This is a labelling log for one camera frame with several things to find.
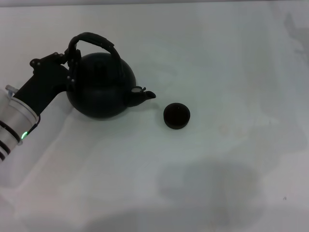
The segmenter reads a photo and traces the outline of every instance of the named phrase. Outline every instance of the kettle body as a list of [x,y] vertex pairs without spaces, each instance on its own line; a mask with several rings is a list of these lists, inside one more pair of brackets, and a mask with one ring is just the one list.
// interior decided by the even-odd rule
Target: kettle body
[[112,117],[155,98],[153,92],[136,86],[133,71],[114,48],[106,50],[110,54],[93,53],[68,62],[74,79],[67,96],[78,111],[89,117]]

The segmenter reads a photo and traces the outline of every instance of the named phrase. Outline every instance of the silver cylinder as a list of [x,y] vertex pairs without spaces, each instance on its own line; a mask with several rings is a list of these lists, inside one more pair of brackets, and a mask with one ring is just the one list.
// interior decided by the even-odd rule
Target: silver cylinder
[[25,132],[38,121],[38,116],[25,103],[12,97],[0,115],[0,159],[6,157]]

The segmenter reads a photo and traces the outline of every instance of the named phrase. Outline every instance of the black kettle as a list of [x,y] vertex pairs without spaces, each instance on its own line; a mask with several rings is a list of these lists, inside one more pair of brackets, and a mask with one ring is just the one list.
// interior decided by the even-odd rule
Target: black kettle
[[[108,53],[81,56],[76,44],[85,41],[97,45]],[[68,58],[71,104],[82,114],[95,118],[115,116],[127,107],[155,98],[153,92],[136,86],[130,66],[120,58],[114,44],[89,32],[74,37],[65,52]]]

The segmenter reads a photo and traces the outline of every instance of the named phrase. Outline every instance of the black lid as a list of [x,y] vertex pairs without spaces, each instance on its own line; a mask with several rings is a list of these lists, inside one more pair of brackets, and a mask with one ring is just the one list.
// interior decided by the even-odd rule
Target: black lid
[[168,127],[178,130],[188,124],[190,111],[184,104],[172,103],[165,108],[163,116]]

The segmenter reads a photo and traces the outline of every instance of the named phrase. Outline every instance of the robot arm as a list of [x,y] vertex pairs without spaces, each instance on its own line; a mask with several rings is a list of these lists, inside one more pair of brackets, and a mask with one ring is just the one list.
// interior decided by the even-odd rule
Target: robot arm
[[30,62],[33,76],[10,98],[0,115],[0,162],[38,125],[41,112],[54,97],[72,87],[69,70],[62,66],[66,62],[66,55],[58,53]]

